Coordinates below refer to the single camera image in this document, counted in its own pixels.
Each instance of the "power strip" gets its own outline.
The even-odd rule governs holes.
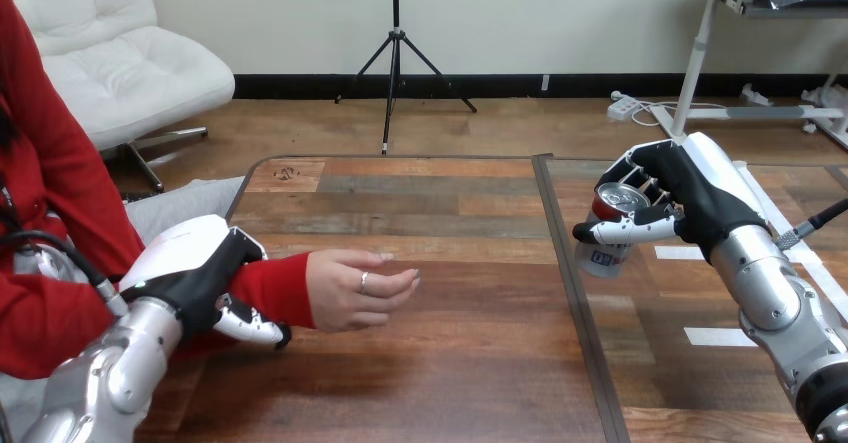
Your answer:
[[[621,99],[610,105],[607,110],[607,118],[611,120],[624,121],[630,119],[630,117],[633,116],[633,113],[636,113],[640,107],[641,103],[639,103],[635,98],[622,95]]]

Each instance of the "aluminum can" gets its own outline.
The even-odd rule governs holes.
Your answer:
[[[592,210],[586,222],[617,220],[650,204],[648,197],[637,188],[618,182],[604,183],[595,190]],[[590,275],[616,278],[621,274],[621,266],[627,261],[632,248],[632,244],[591,245],[578,242],[574,256],[577,265]]]

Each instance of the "red sleeve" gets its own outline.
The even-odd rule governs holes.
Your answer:
[[[88,285],[40,275],[0,275],[0,371],[50,376],[112,323]]]
[[[306,287],[309,253],[246,265],[237,274],[230,292],[274,321],[313,328],[312,308]]]
[[[0,0],[0,81],[12,121],[38,154],[47,200],[74,244],[107,275],[143,249],[100,154],[59,97],[13,0]]]

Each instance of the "white leather chair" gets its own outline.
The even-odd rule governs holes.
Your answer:
[[[232,71],[197,42],[157,26],[153,0],[15,0],[45,70],[71,113],[104,155],[117,149],[164,187],[139,149],[196,135],[205,128],[139,139],[223,105]]]

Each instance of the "tripod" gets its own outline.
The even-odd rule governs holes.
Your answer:
[[[359,70],[359,73],[357,73],[357,75],[353,78],[353,82],[351,83],[350,87],[347,90],[348,93],[351,93],[353,91],[353,89],[356,87],[356,83],[357,83],[357,80],[359,79],[359,77],[361,77],[363,74],[365,74],[365,72],[368,70],[368,68],[371,67],[371,65],[374,63],[374,61],[377,59],[377,57],[379,57],[380,54],[383,52],[383,50],[385,50],[389,46],[389,44],[391,43],[391,45],[392,45],[392,67],[391,67],[391,72],[389,73],[389,96],[388,96],[388,101],[386,102],[386,125],[383,128],[383,154],[384,155],[388,152],[388,149],[389,149],[389,124],[391,123],[392,112],[394,110],[394,100],[397,97],[396,92],[398,90],[398,86],[400,85],[400,43],[401,42],[406,43],[406,46],[408,46],[409,49],[411,49],[416,55],[418,55],[418,57],[421,58],[421,60],[424,63],[426,63],[427,66],[429,66],[431,70],[433,70],[433,73],[435,73],[436,76],[438,76],[441,79],[442,83],[444,83],[445,87],[448,89],[448,91],[450,92],[450,95],[453,98],[461,99],[466,105],[468,105],[468,108],[471,109],[472,113],[477,113],[477,108],[475,108],[474,105],[472,105],[471,102],[468,101],[468,99],[461,98],[459,95],[457,95],[456,90],[454,90],[453,86],[451,86],[450,81],[448,81],[448,79],[445,77],[445,75],[443,75],[442,72],[439,71],[439,69],[436,68],[435,65],[433,65],[433,63],[430,63],[430,60],[428,60],[427,57],[424,56],[424,54],[421,53],[421,51],[418,48],[416,48],[415,45],[413,45],[411,41],[409,41],[409,38],[406,36],[406,32],[400,29],[400,1],[399,0],[393,0],[393,3],[394,3],[394,23],[395,23],[394,30],[389,32],[389,37],[386,38],[386,41],[384,41],[383,44],[380,46],[380,48],[377,50],[377,52],[374,53],[374,56],[372,56],[371,59],[368,60],[368,63],[365,63],[365,66],[363,66],[362,69]],[[339,94],[339,96],[336,97],[336,104],[339,104],[339,102],[342,101],[342,98],[343,98],[342,95]]]

